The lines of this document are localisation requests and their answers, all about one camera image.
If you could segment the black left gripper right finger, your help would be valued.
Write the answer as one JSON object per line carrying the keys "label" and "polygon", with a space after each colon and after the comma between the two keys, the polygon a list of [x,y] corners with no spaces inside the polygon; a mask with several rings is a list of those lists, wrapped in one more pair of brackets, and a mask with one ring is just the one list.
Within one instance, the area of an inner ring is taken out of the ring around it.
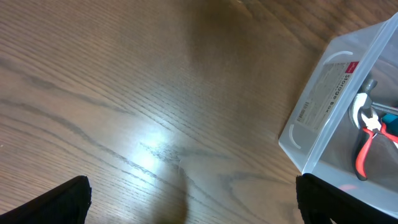
{"label": "black left gripper right finger", "polygon": [[305,224],[397,223],[387,215],[312,174],[296,177],[298,209]]}

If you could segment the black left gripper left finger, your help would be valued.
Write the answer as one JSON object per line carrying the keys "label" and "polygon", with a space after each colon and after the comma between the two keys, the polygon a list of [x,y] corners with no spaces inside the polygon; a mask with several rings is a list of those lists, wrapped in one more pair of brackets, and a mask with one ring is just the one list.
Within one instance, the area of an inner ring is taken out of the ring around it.
{"label": "black left gripper left finger", "polygon": [[2,214],[1,223],[84,224],[90,205],[89,180],[79,175]]}

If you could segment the clear plastic storage box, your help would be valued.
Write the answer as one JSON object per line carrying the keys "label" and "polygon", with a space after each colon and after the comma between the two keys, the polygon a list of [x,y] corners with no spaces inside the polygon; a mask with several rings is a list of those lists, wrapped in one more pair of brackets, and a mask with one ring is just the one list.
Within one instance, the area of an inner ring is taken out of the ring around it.
{"label": "clear plastic storage box", "polygon": [[373,102],[397,108],[397,17],[334,38],[325,49],[280,135],[279,145],[302,174],[312,174],[397,219],[397,147],[376,135],[365,162],[348,109],[367,79]]}

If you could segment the red-handled pliers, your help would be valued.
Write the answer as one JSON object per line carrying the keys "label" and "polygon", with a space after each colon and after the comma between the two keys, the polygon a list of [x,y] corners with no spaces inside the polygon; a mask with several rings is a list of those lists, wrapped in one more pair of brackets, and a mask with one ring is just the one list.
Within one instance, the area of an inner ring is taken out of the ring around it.
{"label": "red-handled pliers", "polygon": [[365,112],[360,112],[358,118],[361,140],[354,161],[354,168],[357,178],[361,181],[368,179],[365,171],[365,162],[376,135],[379,134],[386,137],[397,146],[397,136],[387,132],[387,125],[379,119],[375,109],[371,108],[370,112],[370,116]]}

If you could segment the blue white screw box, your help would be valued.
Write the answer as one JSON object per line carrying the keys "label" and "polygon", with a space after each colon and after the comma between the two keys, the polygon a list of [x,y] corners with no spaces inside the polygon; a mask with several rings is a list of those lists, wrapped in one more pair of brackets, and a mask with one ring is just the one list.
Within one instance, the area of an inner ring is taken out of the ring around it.
{"label": "blue white screw box", "polygon": [[382,117],[382,133],[397,147],[397,116],[386,114]]}

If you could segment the small black-handled hammer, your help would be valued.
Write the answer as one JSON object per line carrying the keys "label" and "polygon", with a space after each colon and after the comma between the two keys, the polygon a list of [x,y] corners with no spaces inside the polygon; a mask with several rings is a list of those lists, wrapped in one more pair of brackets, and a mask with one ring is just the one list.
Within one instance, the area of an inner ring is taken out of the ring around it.
{"label": "small black-handled hammer", "polygon": [[370,93],[376,85],[377,81],[374,79],[365,80],[348,109],[349,117],[358,129],[364,124],[362,115],[366,118],[377,118],[377,112],[380,111],[397,116],[397,108],[373,102]]}

